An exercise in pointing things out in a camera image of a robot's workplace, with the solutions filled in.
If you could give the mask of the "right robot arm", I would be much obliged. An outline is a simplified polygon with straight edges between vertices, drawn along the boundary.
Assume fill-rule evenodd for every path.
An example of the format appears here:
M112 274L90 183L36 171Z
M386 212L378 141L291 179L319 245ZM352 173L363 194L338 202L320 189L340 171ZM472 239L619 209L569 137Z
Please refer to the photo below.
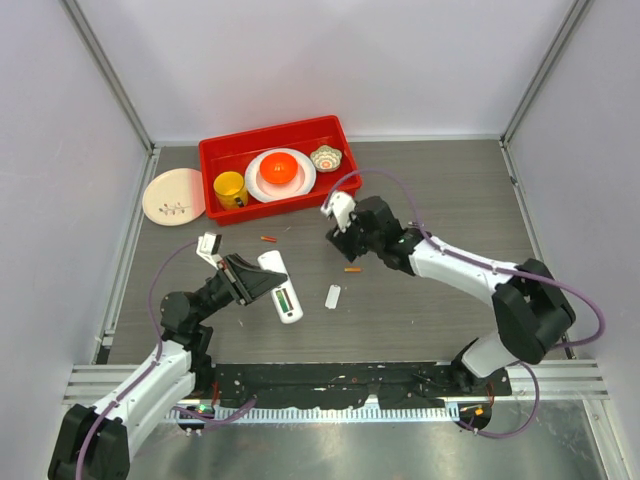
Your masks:
M451 363L457 391L472 395L496 371L517 361L537 364L575 321L575 312L546 265L501 262L453 247L419 226L403 227L379 196L356 201L332 193L321 207L336 222L327 240L350 262L368 253L386 267L439 281L492 308L496 329L475 339Z

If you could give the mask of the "white remote control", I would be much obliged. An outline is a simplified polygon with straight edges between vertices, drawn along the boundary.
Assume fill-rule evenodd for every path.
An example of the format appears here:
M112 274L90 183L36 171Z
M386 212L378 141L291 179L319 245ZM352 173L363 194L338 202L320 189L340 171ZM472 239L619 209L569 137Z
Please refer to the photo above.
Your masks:
M263 253L258 257L258 264L263 269L282 273L287 277L287 280L284 282L284 284L280 288L274 289L270 293L270 295L274 303L277 315L283 324L287 325L298 322L303 317L303 310L280 252L277 250L271 250ZM275 292L280 289L285 289L288 294L288 299L292 307L291 311L288 314L284 314L282 312L276 298Z

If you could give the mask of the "white battery cover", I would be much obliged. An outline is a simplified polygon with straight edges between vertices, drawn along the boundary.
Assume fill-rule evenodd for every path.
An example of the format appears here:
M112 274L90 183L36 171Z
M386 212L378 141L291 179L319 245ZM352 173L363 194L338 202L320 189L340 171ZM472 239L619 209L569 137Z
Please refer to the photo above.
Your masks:
M336 284L331 285L326 296L325 307L334 310L338 305L340 294L341 287Z

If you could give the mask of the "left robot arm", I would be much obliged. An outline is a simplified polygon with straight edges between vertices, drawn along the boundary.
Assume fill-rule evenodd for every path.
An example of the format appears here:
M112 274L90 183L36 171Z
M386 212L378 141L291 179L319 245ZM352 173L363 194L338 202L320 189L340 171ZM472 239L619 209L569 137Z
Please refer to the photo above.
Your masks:
M262 254L256 265L237 254L216 256L214 264L215 275L201 288L163 298L160 341L133 373L93 405L67 411L48 478L126 478L133 457L169 410L212 389L207 349L213 330L204 320L232 303L247 306L289 279L277 250Z

